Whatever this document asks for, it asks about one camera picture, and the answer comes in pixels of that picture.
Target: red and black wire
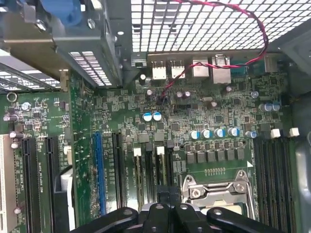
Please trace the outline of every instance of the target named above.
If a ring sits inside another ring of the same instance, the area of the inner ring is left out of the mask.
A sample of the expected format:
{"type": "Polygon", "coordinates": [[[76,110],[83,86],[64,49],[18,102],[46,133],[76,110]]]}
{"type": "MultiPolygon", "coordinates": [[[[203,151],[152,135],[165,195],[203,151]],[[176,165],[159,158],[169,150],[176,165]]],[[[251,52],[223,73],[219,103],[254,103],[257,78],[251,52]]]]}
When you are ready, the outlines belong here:
{"type": "Polygon", "coordinates": [[[254,58],[254,59],[251,59],[251,60],[249,60],[248,62],[246,62],[244,64],[234,64],[234,65],[218,66],[218,65],[212,65],[212,64],[209,64],[209,63],[203,64],[201,62],[198,62],[198,63],[195,63],[195,64],[192,64],[192,65],[188,66],[186,69],[184,69],[184,71],[181,74],[177,75],[175,77],[175,79],[173,79],[172,81],[170,81],[167,84],[167,86],[164,88],[164,90],[162,92],[162,96],[165,95],[165,92],[174,85],[174,83],[179,79],[180,76],[182,76],[183,74],[188,72],[193,67],[204,66],[204,67],[211,67],[211,68],[214,68],[214,69],[240,68],[240,67],[248,66],[249,64],[254,63],[254,62],[260,60],[267,52],[268,45],[269,45],[268,35],[266,33],[266,30],[264,28],[263,23],[259,20],[259,18],[252,11],[244,10],[244,9],[240,8],[236,4],[223,3],[223,2],[219,2],[219,1],[200,1],[200,0],[162,0],[162,1],[175,1],[175,2],[178,2],[180,4],[188,2],[191,5],[207,5],[207,6],[211,6],[211,7],[224,6],[224,7],[230,8],[230,9],[232,9],[234,11],[241,12],[242,14],[247,15],[248,18],[253,18],[257,22],[257,24],[259,26],[259,29],[262,32],[262,37],[263,37],[263,41],[264,41],[264,47],[261,50],[261,52],[259,53],[258,57],[254,58]]]}

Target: chip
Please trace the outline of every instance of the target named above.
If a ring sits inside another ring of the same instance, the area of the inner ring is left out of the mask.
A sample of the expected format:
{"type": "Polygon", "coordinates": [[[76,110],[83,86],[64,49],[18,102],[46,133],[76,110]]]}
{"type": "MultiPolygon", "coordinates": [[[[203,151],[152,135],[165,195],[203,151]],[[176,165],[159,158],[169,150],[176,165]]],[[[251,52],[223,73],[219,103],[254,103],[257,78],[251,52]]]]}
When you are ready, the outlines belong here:
{"type": "Polygon", "coordinates": [[[200,149],[201,149],[201,145],[200,145],[200,144],[198,144],[198,143],[197,143],[197,144],[195,144],[195,145],[194,145],[194,147],[195,147],[195,150],[200,150],[200,149]]]}
{"type": "Polygon", "coordinates": [[[171,129],[172,129],[172,131],[179,131],[179,124],[178,123],[172,123],[171,129]]]}
{"type": "Polygon", "coordinates": [[[185,151],[190,151],[190,145],[189,144],[185,145],[185,151]]]}
{"type": "Polygon", "coordinates": [[[221,123],[223,121],[223,116],[216,116],[215,117],[215,122],[216,123],[221,123]]]}
{"type": "Polygon", "coordinates": [[[158,130],[163,130],[163,129],[164,129],[164,123],[163,123],[163,122],[159,122],[159,123],[157,124],[157,129],[158,129],[158,130]]]}
{"type": "Polygon", "coordinates": [[[138,130],[144,131],[146,129],[146,124],[138,124],[138,130]]]}
{"type": "Polygon", "coordinates": [[[240,99],[234,99],[233,103],[234,103],[234,105],[240,105],[241,104],[241,100],[240,99]]]}
{"type": "Polygon", "coordinates": [[[217,160],[218,160],[219,162],[225,160],[225,152],[224,152],[224,151],[218,151],[218,152],[217,152],[217,160]]]}
{"type": "Polygon", "coordinates": [[[188,153],[187,154],[187,163],[188,164],[194,164],[195,163],[194,153],[188,153]]]}

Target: black pci express slot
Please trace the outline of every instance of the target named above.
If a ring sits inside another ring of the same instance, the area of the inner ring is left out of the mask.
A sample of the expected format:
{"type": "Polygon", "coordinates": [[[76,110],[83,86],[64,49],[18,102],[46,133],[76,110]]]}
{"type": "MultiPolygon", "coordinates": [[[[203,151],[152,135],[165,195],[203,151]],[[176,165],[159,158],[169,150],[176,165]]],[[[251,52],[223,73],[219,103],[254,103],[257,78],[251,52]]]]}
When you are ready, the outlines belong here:
{"type": "Polygon", "coordinates": [[[125,161],[122,148],[122,134],[112,133],[113,159],[115,169],[117,207],[126,206],[125,161]]]}
{"type": "Polygon", "coordinates": [[[254,140],[259,218],[284,232],[296,232],[290,139],[254,140]]]}
{"type": "Polygon", "coordinates": [[[23,139],[21,142],[25,189],[26,230],[28,233],[40,233],[39,180],[36,140],[23,139]]]}
{"type": "Polygon", "coordinates": [[[45,155],[48,162],[48,179],[49,179],[49,193],[50,193],[50,220],[51,220],[51,232],[55,232],[55,209],[54,209],[54,180],[59,174],[59,149],[58,149],[58,137],[46,137],[45,143],[45,155]]]}

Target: white connector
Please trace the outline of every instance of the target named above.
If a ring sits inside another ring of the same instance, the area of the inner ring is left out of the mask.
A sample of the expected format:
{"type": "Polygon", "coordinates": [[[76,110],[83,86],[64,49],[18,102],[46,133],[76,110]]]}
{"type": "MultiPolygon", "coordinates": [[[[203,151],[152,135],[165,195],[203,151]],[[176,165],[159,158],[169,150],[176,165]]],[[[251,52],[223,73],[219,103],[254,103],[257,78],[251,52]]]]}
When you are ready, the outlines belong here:
{"type": "Polygon", "coordinates": [[[14,151],[12,139],[7,134],[0,135],[0,233],[12,231],[17,226],[14,151]]]}

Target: perforated metal grille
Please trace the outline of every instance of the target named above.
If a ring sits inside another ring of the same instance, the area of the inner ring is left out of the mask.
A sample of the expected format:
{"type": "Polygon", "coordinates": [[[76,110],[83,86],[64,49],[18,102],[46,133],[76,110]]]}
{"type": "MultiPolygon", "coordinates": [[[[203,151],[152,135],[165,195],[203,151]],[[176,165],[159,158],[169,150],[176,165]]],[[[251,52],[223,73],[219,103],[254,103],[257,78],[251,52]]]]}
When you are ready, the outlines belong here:
{"type": "MultiPolygon", "coordinates": [[[[222,0],[255,12],[270,42],[311,17],[311,0],[222,0]]],[[[263,47],[254,19],[225,7],[131,0],[133,52],[263,47]]]]}

